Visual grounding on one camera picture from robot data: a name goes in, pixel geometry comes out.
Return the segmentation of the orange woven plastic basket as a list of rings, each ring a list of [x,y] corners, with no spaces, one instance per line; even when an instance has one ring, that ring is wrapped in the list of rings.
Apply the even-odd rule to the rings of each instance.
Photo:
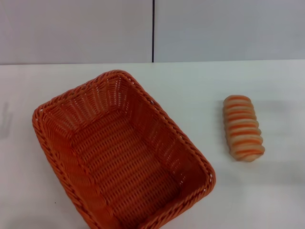
[[[91,229],[158,229],[207,196],[215,171],[127,72],[105,72],[40,105],[32,125]]]

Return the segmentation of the orange striped bread loaf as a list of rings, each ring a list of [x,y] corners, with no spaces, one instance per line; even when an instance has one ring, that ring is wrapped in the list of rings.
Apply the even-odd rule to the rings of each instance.
[[[224,131],[230,155],[236,161],[253,162],[265,148],[250,98],[230,95],[223,102]]]

